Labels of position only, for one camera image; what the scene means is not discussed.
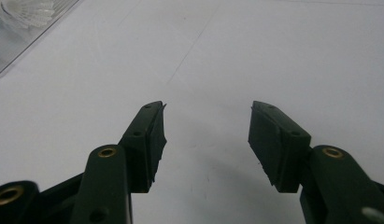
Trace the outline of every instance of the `white table surface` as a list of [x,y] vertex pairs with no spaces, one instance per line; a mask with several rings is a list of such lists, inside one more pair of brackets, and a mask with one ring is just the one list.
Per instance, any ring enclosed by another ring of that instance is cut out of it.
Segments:
[[157,100],[168,143],[135,224],[304,223],[249,148],[252,101],[384,184],[384,0],[80,0],[0,78],[0,185],[83,172]]

